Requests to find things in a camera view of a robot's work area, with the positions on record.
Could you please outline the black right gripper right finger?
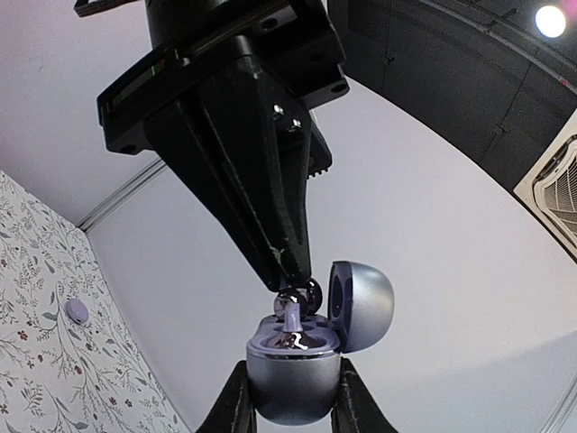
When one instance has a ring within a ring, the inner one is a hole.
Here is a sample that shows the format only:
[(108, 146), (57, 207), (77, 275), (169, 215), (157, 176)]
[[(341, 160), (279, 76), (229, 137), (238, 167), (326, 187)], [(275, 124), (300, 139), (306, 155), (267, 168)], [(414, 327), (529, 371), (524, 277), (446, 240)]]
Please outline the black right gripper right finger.
[(373, 399), (349, 358), (342, 358), (340, 382), (331, 410), (333, 433), (398, 433)]

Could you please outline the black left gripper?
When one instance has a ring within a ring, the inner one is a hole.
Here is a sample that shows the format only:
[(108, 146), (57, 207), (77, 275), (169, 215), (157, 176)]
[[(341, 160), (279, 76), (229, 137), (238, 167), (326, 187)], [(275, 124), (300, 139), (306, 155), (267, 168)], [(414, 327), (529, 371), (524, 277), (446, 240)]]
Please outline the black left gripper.
[[(96, 100), (106, 149), (135, 155), (151, 147), (269, 290), (308, 281), (307, 109), (349, 89), (343, 45), (323, 3), (144, 7), (151, 51)], [(172, 102), (207, 78), (201, 99)]]

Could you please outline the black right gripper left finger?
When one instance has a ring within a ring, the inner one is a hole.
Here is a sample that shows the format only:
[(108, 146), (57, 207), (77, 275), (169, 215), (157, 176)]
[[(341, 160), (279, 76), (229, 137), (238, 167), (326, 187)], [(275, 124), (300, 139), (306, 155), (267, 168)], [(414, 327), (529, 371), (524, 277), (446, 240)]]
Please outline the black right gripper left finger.
[(239, 361), (196, 433), (252, 433), (256, 410), (249, 392), (247, 363)]

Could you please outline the silver lilac earbud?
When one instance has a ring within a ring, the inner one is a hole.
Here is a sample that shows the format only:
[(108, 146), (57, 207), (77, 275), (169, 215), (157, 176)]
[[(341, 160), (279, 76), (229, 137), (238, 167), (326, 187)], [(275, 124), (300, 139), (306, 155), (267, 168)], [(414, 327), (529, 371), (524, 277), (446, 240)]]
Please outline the silver lilac earbud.
[(268, 348), (309, 350), (323, 345), (323, 341), (309, 336), (302, 324), (300, 304), (291, 302), (285, 307), (284, 322), (280, 331), (267, 343)]
[(285, 309), (289, 303), (297, 303), (300, 306), (302, 318), (314, 316), (323, 303), (320, 284), (311, 279), (304, 287), (281, 290), (273, 302), (274, 315), (279, 321), (284, 320)]

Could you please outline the floral patterned table mat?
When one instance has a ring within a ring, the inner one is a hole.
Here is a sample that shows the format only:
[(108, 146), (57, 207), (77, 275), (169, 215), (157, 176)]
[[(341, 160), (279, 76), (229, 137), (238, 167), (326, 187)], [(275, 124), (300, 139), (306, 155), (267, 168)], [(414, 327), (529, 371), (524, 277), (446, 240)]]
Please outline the floral patterned table mat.
[[(80, 299), (87, 323), (65, 311)], [(183, 432), (86, 235), (1, 178), (1, 429)]]

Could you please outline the ceiling air conditioner vent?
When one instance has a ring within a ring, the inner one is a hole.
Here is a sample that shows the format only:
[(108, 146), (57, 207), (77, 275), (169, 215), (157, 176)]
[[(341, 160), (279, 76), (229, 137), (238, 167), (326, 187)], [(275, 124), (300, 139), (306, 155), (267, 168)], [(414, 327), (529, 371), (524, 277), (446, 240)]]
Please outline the ceiling air conditioner vent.
[(514, 188), (514, 196), (576, 258), (576, 133), (559, 134)]

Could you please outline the round ceiling light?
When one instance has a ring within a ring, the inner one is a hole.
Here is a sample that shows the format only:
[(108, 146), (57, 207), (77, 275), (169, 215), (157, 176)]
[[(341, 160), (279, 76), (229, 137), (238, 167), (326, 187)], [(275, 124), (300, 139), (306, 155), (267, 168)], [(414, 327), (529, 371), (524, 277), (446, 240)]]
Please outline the round ceiling light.
[(567, 25), (564, 12), (555, 5), (544, 5), (535, 14), (535, 23), (538, 31), (547, 38), (560, 37)]

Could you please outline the right aluminium frame post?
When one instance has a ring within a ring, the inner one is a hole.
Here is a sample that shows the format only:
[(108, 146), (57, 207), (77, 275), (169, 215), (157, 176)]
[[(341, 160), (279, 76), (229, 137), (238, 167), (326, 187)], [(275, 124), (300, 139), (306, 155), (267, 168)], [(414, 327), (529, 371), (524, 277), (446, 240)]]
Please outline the right aluminium frame post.
[(77, 224), (77, 227), (85, 233), (90, 232), (132, 196), (158, 178), (167, 168), (166, 163), (160, 158), (152, 161), (91, 210)]

